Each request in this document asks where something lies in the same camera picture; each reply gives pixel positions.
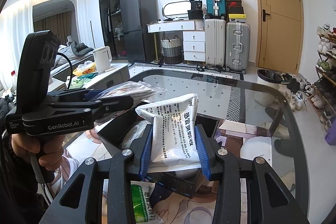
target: electric kettle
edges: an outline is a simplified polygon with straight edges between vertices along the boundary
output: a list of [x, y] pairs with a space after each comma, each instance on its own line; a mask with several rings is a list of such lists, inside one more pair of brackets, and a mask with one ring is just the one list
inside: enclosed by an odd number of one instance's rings
[[93, 57], [98, 73], [111, 69], [112, 55], [109, 46], [93, 50]]

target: wooden door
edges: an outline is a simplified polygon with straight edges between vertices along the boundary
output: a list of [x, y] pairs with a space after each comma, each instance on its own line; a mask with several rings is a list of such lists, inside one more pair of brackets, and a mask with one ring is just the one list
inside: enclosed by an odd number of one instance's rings
[[258, 66], [295, 73], [301, 58], [301, 0], [260, 1], [261, 42]]

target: silver suitcase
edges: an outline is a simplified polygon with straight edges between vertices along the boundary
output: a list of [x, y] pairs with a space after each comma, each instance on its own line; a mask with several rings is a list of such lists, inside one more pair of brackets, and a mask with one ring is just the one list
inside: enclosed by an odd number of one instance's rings
[[246, 72], [250, 53], [250, 25], [228, 22], [226, 25], [226, 71]]
[[222, 19], [205, 20], [205, 63], [225, 66], [225, 25]]

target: black refrigerator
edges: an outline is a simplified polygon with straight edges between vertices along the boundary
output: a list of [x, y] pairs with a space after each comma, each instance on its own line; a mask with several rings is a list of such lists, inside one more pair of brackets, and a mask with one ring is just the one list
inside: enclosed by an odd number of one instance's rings
[[156, 59], [154, 34], [147, 24], [157, 20], [156, 0], [120, 0], [128, 62]]

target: drawer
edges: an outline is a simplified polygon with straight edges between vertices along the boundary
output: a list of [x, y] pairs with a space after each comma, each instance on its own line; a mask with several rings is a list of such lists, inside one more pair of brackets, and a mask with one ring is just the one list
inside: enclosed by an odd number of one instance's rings
[[168, 32], [195, 30], [194, 21], [171, 21], [166, 23], [148, 25], [148, 32]]
[[205, 41], [205, 32], [198, 31], [198, 32], [183, 32], [183, 40], [186, 41]]
[[184, 51], [184, 60], [204, 62], [205, 61], [205, 52]]
[[205, 52], [205, 42], [183, 41], [183, 50], [187, 52]]

